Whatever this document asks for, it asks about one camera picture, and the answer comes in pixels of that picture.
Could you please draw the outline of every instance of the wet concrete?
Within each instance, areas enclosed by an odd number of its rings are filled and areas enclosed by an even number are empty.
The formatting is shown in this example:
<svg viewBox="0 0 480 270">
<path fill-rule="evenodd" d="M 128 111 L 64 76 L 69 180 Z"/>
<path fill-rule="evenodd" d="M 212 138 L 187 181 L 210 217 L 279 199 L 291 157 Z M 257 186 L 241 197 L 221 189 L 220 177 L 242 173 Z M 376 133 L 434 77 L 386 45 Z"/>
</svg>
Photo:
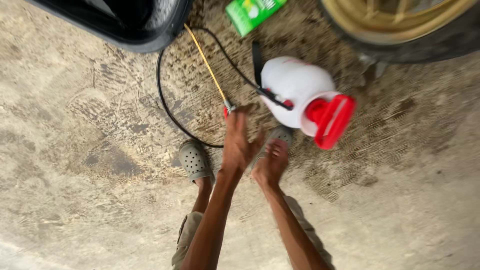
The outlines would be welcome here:
<svg viewBox="0 0 480 270">
<path fill-rule="evenodd" d="M 314 1 L 289 2 L 245 38 L 225 5 L 196 1 L 190 22 L 216 33 L 249 77 L 255 39 L 265 60 L 320 65 L 358 101 L 333 150 L 295 133 L 282 182 L 337 269 L 478 269 L 480 54 L 391 65 L 366 81 Z M 158 107 L 157 55 L 118 49 L 21 1 L 0 0 L 0 31 L 0 267 L 169 269 L 196 189 L 177 157 L 186 137 Z M 232 101 L 255 103 L 250 135 L 276 126 L 211 38 L 198 39 Z M 166 50 L 162 85 L 182 124 L 222 142 L 221 97 L 188 36 Z M 221 151 L 207 151 L 218 170 Z M 245 175 L 219 269 L 290 269 L 269 212 Z"/>
</svg>

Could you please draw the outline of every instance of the green box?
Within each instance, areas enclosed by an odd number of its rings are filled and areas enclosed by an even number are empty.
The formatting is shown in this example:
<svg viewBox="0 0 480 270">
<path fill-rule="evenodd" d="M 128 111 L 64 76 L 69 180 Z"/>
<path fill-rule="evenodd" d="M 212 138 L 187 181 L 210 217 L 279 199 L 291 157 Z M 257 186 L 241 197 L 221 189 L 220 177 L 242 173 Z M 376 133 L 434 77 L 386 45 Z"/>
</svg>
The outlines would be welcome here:
<svg viewBox="0 0 480 270">
<path fill-rule="evenodd" d="M 245 36 L 277 11 L 287 0 L 233 0 L 225 8 L 240 36 Z"/>
</svg>

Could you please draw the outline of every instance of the black cable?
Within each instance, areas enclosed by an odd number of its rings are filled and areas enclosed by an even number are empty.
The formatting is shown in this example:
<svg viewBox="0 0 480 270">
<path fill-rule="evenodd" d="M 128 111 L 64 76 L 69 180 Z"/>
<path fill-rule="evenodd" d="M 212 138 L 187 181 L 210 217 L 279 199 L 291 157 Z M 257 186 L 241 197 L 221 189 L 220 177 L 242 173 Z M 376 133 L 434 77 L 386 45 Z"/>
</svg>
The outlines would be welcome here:
<svg viewBox="0 0 480 270">
<path fill-rule="evenodd" d="M 233 67 L 233 69 L 235 69 L 235 71 L 240 75 L 240 77 L 243 78 L 243 80 L 248 83 L 250 86 L 252 86 L 253 88 L 256 89 L 257 93 L 260 94 L 260 95 L 264 95 L 266 96 L 267 98 L 269 98 L 271 101 L 273 101 L 275 104 L 279 105 L 279 106 L 282 106 L 284 107 L 285 109 L 287 110 L 292 110 L 292 107 L 289 107 L 289 106 L 286 106 L 285 104 L 277 101 L 275 99 L 275 95 L 265 89 L 262 89 L 260 86 L 256 85 L 255 83 L 253 83 L 251 80 L 249 80 L 247 78 L 247 76 L 245 76 L 245 74 L 243 74 L 239 69 L 238 67 L 233 63 L 232 59 L 227 55 L 227 52 L 225 51 L 225 48 L 223 48 L 222 44 L 220 43 L 220 41 L 218 40 L 218 38 L 215 36 L 214 33 L 212 33 L 210 30 L 206 29 L 206 28 L 202 28 L 202 27 L 190 27 L 191 30 L 202 30 L 202 31 L 205 31 L 206 33 L 208 33 L 211 37 L 213 37 L 213 39 L 215 40 L 215 42 L 218 44 L 218 46 L 220 47 L 220 50 L 222 51 L 223 55 L 225 56 L 225 58 L 228 60 L 228 62 L 230 63 L 230 65 Z M 178 35 L 182 34 L 185 32 L 185 29 L 182 29 Z M 165 52 L 165 49 L 163 49 L 159 54 L 158 54 L 158 60 L 156 62 L 156 86 L 158 88 L 158 95 L 160 96 L 160 101 L 162 103 L 162 107 L 163 107 L 163 110 L 167 113 L 168 117 L 172 120 L 172 122 L 180 129 L 182 130 L 188 137 L 192 138 L 193 140 L 205 145 L 205 146 L 208 146 L 208 147 L 213 147 L 213 148 L 223 148 L 223 145 L 213 145 L 213 144 L 209 144 L 207 142 L 204 142 L 202 141 L 201 139 L 195 137 L 194 135 L 192 135 L 190 132 L 188 132 L 178 121 L 177 119 L 175 119 L 175 117 L 173 116 L 173 114 L 170 112 L 170 109 L 168 108 L 167 106 L 167 103 L 165 102 L 165 98 L 163 97 L 163 93 L 162 93 L 162 87 L 160 85 L 160 65 L 161 65 L 161 62 L 162 62 L 162 56 L 163 56 L 163 53 Z"/>
</svg>

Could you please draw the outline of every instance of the red sprayer cap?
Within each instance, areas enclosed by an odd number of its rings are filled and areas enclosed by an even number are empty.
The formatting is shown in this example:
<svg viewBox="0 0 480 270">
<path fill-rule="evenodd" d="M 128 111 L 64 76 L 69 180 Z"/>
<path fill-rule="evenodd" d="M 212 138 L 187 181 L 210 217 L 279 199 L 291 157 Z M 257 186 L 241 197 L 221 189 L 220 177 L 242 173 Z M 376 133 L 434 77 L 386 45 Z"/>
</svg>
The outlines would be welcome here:
<svg viewBox="0 0 480 270">
<path fill-rule="evenodd" d="M 307 118 L 317 124 L 314 141 L 321 149 L 330 149 L 340 138 L 355 109 L 355 100 L 336 95 L 330 102 L 317 98 L 305 110 Z"/>
</svg>

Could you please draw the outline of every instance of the wheel rim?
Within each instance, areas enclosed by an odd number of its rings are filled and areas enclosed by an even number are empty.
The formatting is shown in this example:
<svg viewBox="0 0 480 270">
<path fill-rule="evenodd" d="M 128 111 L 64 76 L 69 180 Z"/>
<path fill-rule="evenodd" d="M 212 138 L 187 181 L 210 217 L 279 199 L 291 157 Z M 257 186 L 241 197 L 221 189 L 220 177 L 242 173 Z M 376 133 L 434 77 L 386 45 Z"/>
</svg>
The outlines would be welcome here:
<svg viewBox="0 0 480 270">
<path fill-rule="evenodd" d="M 322 0 L 350 36 L 393 45 L 425 36 L 451 22 L 477 0 Z"/>
</svg>

